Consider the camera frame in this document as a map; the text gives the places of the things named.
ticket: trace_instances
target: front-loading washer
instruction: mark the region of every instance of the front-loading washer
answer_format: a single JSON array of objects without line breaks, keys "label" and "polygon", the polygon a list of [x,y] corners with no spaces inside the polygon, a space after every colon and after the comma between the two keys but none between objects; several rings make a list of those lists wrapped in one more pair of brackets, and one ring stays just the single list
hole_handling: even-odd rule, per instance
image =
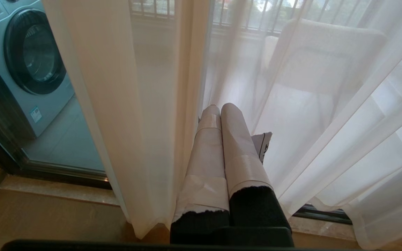
[{"label": "front-loading washer", "polygon": [[74,95],[40,0],[0,0],[0,76],[30,138]]}]

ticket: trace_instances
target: white chair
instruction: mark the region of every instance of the white chair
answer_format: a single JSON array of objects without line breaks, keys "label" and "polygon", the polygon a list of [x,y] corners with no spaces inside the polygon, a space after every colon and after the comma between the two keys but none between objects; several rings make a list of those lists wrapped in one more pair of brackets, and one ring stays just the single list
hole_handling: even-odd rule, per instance
[{"label": "white chair", "polygon": [[378,30],[291,20],[279,38],[265,38],[261,73],[270,85],[330,96],[333,119],[336,107],[359,89],[385,41]]}]

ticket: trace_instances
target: metal railing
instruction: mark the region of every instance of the metal railing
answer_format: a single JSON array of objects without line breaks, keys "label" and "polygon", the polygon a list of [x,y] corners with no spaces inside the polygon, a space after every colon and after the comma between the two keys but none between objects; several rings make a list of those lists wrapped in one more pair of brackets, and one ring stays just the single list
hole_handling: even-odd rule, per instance
[{"label": "metal railing", "polygon": [[133,15],[174,19],[174,0],[128,0]]},{"label": "metal railing", "polygon": [[[236,0],[215,0],[214,25],[230,26]],[[302,18],[350,27],[363,27],[376,0],[250,0],[242,28],[247,31],[279,33],[284,24],[298,14]]]}]

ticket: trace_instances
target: sheer white curtain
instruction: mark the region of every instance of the sheer white curtain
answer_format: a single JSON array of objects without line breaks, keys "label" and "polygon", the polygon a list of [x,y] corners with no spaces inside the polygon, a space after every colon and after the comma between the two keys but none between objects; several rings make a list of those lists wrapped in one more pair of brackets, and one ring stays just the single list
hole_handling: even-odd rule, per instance
[{"label": "sheer white curtain", "polygon": [[138,238],[170,227],[201,107],[209,2],[43,4],[127,221]]},{"label": "sheer white curtain", "polygon": [[362,248],[402,238],[402,1],[213,4],[203,107],[273,133],[285,214],[343,208]]}]

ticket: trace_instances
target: floor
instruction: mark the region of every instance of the floor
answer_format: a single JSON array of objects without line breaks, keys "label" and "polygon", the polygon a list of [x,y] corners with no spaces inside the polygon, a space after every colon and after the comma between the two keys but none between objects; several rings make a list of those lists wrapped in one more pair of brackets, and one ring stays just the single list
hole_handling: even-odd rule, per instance
[{"label": "floor", "polygon": [[32,160],[104,170],[75,96],[40,137],[22,145]]},{"label": "floor", "polygon": [[[21,238],[166,244],[169,231],[158,225],[138,240],[118,206],[0,190],[0,248]],[[294,233],[293,239],[298,248],[360,249],[354,241],[318,235]]]}]

